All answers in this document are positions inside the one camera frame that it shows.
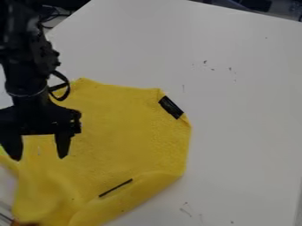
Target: cable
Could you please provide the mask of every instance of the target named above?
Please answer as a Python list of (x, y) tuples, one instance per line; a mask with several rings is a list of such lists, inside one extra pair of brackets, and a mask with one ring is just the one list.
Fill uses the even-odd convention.
[(67, 13), (61, 13), (56, 7), (51, 6), (51, 8), (53, 9), (53, 12), (51, 12), (49, 15), (40, 15), (40, 22), (43, 28), (46, 29), (52, 29), (54, 28), (53, 26), (45, 26), (43, 25), (43, 23), (49, 22), (55, 18), (58, 17), (69, 17), (72, 15), (72, 11), (69, 11), (69, 14)]
[(43, 25), (43, 24), (41, 24), (41, 26), (42, 26), (43, 28), (45, 28), (45, 29), (52, 29), (52, 28), (54, 28), (53, 26), (45, 26), (45, 25)]

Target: white tabletop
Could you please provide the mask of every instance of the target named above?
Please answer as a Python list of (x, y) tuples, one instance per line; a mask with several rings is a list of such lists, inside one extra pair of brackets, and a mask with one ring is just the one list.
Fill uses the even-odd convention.
[(301, 24), (186, 0), (94, 0), (49, 38), (69, 78), (160, 87), (193, 125), (185, 176), (108, 225), (294, 223)]

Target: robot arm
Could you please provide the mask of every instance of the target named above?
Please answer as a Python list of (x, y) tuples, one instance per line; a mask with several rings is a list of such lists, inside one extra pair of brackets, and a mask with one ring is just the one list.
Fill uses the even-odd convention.
[[(0, 110), (0, 144), (14, 160), (22, 157), (24, 135), (54, 134), (60, 158), (68, 155), (71, 139), (81, 132), (81, 114), (57, 106), (49, 98), (56, 88), (67, 87), (68, 79), (56, 71), (59, 53), (46, 40), (39, 5), (30, 0), (0, 0), (0, 63), (6, 78), (5, 89), (13, 106)], [(64, 84), (48, 87), (54, 74)]]

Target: white table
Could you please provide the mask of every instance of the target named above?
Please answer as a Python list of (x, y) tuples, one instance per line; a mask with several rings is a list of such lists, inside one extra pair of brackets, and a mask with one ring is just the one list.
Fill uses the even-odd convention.
[(293, 224), (301, 24), (186, 0), (94, 0), (49, 38), (69, 78), (161, 87), (193, 124), (185, 176), (108, 225)]

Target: yellow cloth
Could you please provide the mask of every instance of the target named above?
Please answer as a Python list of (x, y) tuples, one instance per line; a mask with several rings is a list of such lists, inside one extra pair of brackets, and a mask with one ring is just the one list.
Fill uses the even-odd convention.
[[(94, 226), (137, 207), (185, 171), (191, 126), (158, 103), (160, 89), (72, 84), (62, 103), (82, 112), (82, 133), (70, 153), (57, 156), (53, 136), (24, 138), (15, 162), (0, 148), (0, 162), (18, 178), (13, 213), (41, 226)], [(132, 181), (101, 197), (102, 193)]]

